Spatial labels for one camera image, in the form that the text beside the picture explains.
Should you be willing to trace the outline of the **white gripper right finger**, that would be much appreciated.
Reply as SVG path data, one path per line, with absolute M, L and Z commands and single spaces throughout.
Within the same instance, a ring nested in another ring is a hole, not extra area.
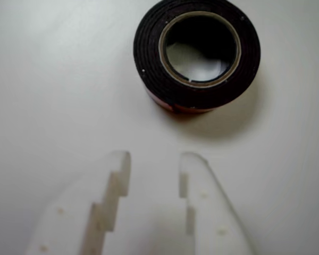
M 186 201 L 186 234 L 194 254 L 255 254 L 255 247 L 208 161 L 181 154 L 179 196 Z

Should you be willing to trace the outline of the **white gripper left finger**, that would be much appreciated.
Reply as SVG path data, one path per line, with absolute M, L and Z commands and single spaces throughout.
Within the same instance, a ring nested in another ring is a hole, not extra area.
M 113 151 L 93 163 L 46 208 L 26 254 L 102 254 L 129 191 L 131 155 Z

